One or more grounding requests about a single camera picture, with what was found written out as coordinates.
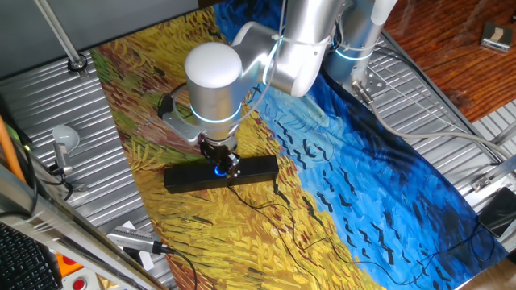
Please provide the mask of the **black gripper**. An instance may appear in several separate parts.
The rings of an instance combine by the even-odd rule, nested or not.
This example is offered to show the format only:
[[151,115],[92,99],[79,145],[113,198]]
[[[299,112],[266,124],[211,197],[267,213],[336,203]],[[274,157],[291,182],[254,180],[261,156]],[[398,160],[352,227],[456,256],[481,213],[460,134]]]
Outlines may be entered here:
[[223,144],[212,143],[209,139],[200,140],[200,151],[208,160],[207,164],[213,173],[227,172],[229,178],[236,178],[240,174],[240,157],[235,152],[236,138],[230,137]]

